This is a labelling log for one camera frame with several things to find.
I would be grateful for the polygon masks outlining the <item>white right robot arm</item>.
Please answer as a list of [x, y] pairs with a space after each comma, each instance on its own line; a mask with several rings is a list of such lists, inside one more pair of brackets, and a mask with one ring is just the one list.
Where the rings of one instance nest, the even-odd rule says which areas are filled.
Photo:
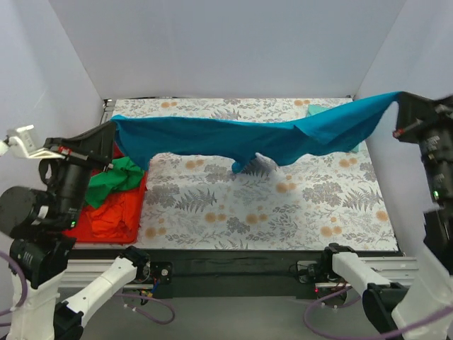
[[397, 103], [393, 136], [418, 145], [436, 210], [424, 214], [425, 237], [407, 266], [390, 274], [371, 267], [348, 246], [329, 244], [321, 255], [321, 275], [341, 279], [342, 294], [353, 289], [379, 339], [447, 339], [452, 324], [452, 97], [429, 99], [408, 92], [373, 96], [348, 104], [345, 112], [379, 118]]

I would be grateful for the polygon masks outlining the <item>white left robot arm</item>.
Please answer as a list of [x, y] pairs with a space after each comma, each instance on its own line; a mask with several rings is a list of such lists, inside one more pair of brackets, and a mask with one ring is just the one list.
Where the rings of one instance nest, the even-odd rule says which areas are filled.
[[145, 251], [126, 248], [81, 292], [59, 300], [75, 228], [93, 170], [112, 168], [116, 126], [103, 123], [76, 137], [50, 137], [39, 146], [34, 127], [10, 129], [1, 152], [37, 159], [45, 185], [40, 191], [14, 186], [1, 195], [1, 232], [12, 239], [3, 254], [14, 287], [9, 339], [80, 339], [93, 314], [130, 282], [150, 277]]

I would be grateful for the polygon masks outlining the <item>blue t shirt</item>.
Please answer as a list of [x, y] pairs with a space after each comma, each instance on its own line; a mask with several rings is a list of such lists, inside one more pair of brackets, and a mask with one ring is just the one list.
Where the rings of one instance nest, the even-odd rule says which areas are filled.
[[218, 156], [233, 159], [241, 172], [256, 154], [278, 166], [295, 163], [305, 154], [325, 156], [350, 152], [375, 130], [400, 92], [384, 93], [325, 110], [307, 118], [278, 123], [187, 117], [112, 117], [115, 142], [143, 170], [161, 153]]

